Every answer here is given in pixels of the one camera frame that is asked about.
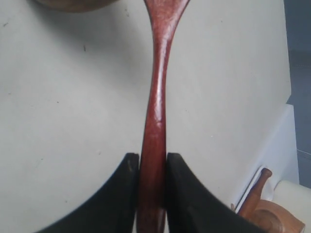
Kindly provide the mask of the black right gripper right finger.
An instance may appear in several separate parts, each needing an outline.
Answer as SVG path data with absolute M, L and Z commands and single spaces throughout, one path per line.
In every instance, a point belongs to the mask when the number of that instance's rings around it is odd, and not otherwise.
M 167 155 L 166 211 L 171 233 L 263 232 L 210 193 L 178 153 Z

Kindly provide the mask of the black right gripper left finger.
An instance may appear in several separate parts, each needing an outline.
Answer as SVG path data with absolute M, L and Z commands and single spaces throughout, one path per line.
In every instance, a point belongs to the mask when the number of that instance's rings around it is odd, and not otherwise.
M 40 233 L 131 233 L 137 204 L 139 155 L 127 153 L 107 182 L 76 210 Z

